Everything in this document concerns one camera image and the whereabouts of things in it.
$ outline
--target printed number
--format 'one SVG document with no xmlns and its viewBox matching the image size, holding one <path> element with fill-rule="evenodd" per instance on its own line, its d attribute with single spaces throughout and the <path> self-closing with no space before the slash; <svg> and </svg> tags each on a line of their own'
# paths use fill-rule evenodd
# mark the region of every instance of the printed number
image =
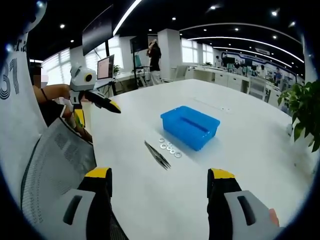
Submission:
<svg viewBox="0 0 320 240">
<path fill-rule="evenodd" d="M 17 59 L 14 58 L 11 60 L 9 66 L 5 62 L 4 63 L 4 73 L 2 76 L 3 82 L 6 84 L 6 90 L 3 90 L 3 84 L 1 83 L 0 86 L 0 98 L 5 100 L 10 96 L 10 80 L 8 78 L 9 71 L 12 71 L 12 76 L 13 76 L 13 86 L 15 89 L 15 94 L 19 93 L 19 83 L 18 83 L 18 78 L 17 78 L 17 72 L 18 72 L 18 64 L 17 64 Z"/>
</svg>

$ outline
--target white cabinet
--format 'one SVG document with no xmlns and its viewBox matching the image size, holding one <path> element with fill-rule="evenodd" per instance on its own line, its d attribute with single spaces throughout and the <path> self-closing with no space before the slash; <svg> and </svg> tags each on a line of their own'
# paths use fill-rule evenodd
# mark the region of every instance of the white cabinet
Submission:
<svg viewBox="0 0 320 240">
<path fill-rule="evenodd" d="M 241 91 L 242 79 L 238 77 L 229 76 L 228 77 L 228 88 Z"/>
<path fill-rule="evenodd" d="M 228 76 L 226 74 L 215 73 L 215 80 L 214 82 L 221 86 L 228 86 Z"/>
</svg>

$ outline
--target white shirt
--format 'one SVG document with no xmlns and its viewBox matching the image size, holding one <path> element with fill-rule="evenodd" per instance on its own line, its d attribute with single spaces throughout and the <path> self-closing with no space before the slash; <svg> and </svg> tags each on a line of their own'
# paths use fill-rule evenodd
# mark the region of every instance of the white shirt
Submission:
<svg viewBox="0 0 320 240">
<path fill-rule="evenodd" d="M 262 70 L 261 67 L 259 68 L 259 77 L 265 79 L 267 75 L 266 69 Z"/>
<path fill-rule="evenodd" d="M 18 38 L 4 62 L 0 80 L 0 166 L 19 207 L 23 175 L 47 128 L 30 80 L 27 38 L 28 34 Z"/>
</svg>

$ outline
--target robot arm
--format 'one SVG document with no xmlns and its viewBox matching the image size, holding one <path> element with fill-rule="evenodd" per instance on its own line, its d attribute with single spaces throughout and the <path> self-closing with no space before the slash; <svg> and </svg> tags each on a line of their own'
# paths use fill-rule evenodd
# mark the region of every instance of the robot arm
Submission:
<svg viewBox="0 0 320 240">
<path fill-rule="evenodd" d="M 70 101 L 73 105 L 75 117 L 84 126 L 84 114 L 81 105 L 83 96 L 98 108 L 104 108 L 112 113 L 120 114 L 119 106 L 95 88 L 97 74 L 94 70 L 82 67 L 76 63 L 70 70 Z"/>
</svg>

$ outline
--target led strip light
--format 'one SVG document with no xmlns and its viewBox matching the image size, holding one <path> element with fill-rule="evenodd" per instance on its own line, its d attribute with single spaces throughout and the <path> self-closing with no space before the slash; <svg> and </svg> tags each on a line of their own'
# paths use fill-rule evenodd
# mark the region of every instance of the led strip light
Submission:
<svg viewBox="0 0 320 240">
<path fill-rule="evenodd" d="M 115 27 L 114 31 L 113 31 L 113 36 L 116 35 L 116 33 L 118 32 L 119 28 L 121 27 L 121 25 L 125 22 L 125 20 L 127 19 L 127 17 L 129 17 L 129 15 L 132 13 L 132 11 L 138 6 L 139 3 L 141 3 L 142 0 L 135 0 L 134 3 L 129 7 L 129 9 L 125 12 L 125 14 L 122 16 L 121 20 L 119 21 L 119 23 L 117 24 L 117 26 Z"/>
<path fill-rule="evenodd" d="M 288 52 L 278 46 L 274 46 L 271 45 L 269 43 L 263 42 L 263 41 L 256 41 L 256 40 L 252 40 L 252 39 L 248 39 L 248 38 L 241 38 L 241 37 L 231 37 L 231 36 L 208 36 L 208 37 L 195 37 L 195 38 L 190 38 L 188 40 L 199 40 L 199 39 L 236 39 L 236 40 L 245 40 L 245 41 L 250 41 L 250 42 L 255 42 L 258 44 L 264 44 L 273 48 L 276 48 L 278 50 L 281 50 L 283 52 L 285 52 L 286 54 L 291 55 L 292 57 L 298 59 L 300 62 L 302 62 L 303 64 L 305 63 L 302 59 L 300 59 L 299 57 L 297 57 L 296 55 L 292 54 L 291 52 Z"/>
<path fill-rule="evenodd" d="M 254 51 L 248 51 L 248 50 L 244 50 L 244 49 L 238 49 L 238 48 L 232 48 L 232 47 L 222 47 L 222 46 L 214 46 L 213 47 L 214 49 L 230 49 L 230 50 L 237 50 L 237 51 L 243 51 L 243 52 L 247 52 L 247 53 L 251 53 L 251 54 L 256 54 L 256 55 L 260 55 L 260 56 L 264 56 L 266 58 L 270 58 L 272 60 L 275 60 L 275 61 L 278 61 L 279 63 L 282 63 L 290 68 L 292 68 L 292 66 L 290 66 L 289 64 L 283 62 L 283 61 L 280 61 L 276 58 L 273 58 L 271 56 L 267 56 L 267 55 L 264 55 L 264 54 L 261 54 L 261 53 L 258 53 L 258 52 L 254 52 Z"/>
</svg>

